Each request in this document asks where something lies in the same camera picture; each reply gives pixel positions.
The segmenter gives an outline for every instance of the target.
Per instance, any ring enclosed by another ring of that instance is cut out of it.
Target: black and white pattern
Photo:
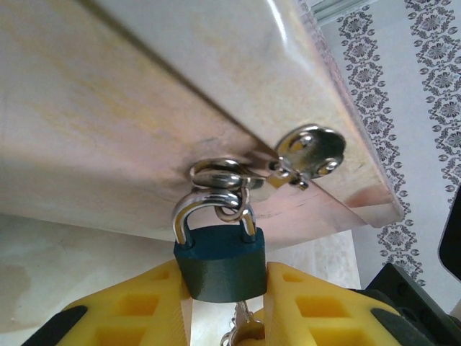
[[[420,278],[422,264],[417,260],[419,250],[415,248],[416,233],[412,231],[411,206],[405,189],[406,178],[401,171],[403,164],[398,159],[397,136],[393,132],[392,110],[388,107],[388,93],[385,91],[385,71],[380,65],[378,42],[373,38],[375,30],[368,10],[369,7],[365,6],[361,11],[338,18],[337,22],[340,23],[339,35],[343,38],[344,59],[348,63],[346,70],[351,95],[405,213],[403,221],[378,232],[377,241],[382,247],[380,256],[384,259],[383,264],[400,265],[419,285],[424,286],[425,281]],[[441,53],[436,48],[431,54]]]
[[[405,0],[410,11],[411,34],[416,54],[425,76],[426,102],[431,105],[429,117],[434,121],[432,130],[438,134],[436,148],[441,151],[439,161],[444,162],[442,177],[447,180],[445,190],[455,192],[461,184],[461,46],[454,39],[458,28],[454,26],[451,0]]]

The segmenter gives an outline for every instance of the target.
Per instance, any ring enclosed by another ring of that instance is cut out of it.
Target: patterned wallpaper
[[[362,285],[396,263],[449,311],[437,256],[461,183],[461,1],[379,0],[322,27],[405,218],[353,230]]]

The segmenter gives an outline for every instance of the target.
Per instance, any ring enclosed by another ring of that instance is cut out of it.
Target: padlock
[[[187,218],[197,209],[239,209],[242,200],[228,190],[191,192],[176,205],[174,256],[190,296],[198,301],[231,303],[261,296],[267,290],[264,235],[247,205],[239,225],[189,230]]]

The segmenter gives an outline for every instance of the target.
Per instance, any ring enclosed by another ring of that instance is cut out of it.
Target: padlock body
[[[264,235],[242,240],[239,225],[208,226],[191,231],[194,246],[177,243],[174,256],[190,296],[210,303],[232,303],[261,296],[267,290]]]

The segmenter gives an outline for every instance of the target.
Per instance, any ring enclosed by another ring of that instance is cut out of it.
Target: padlock shackle
[[[177,243],[184,249],[190,249],[194,245],[187,225],[187,218],[192,212],[211,206],[238,210],[241,203],[239,196],[222,189],[197,190],[184,196],[173,209],[173,231]],[[240,222],[245,230],[244,241],[256,240],[256,220],[250,205],[247,205]]]

